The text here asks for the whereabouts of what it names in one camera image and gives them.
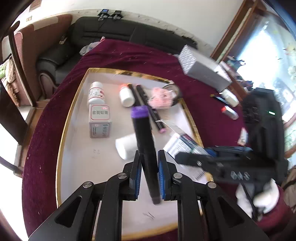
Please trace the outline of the white gloved hand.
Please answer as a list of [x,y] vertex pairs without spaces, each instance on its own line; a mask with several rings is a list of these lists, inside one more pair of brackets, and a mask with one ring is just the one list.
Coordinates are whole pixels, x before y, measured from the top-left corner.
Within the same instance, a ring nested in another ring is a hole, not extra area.
[[264,184],[263,191],[255,194],[254,184],[239,184],[235,196],[238,206],[254,220],[272,211],[280,198],[278,185],[273,179]]

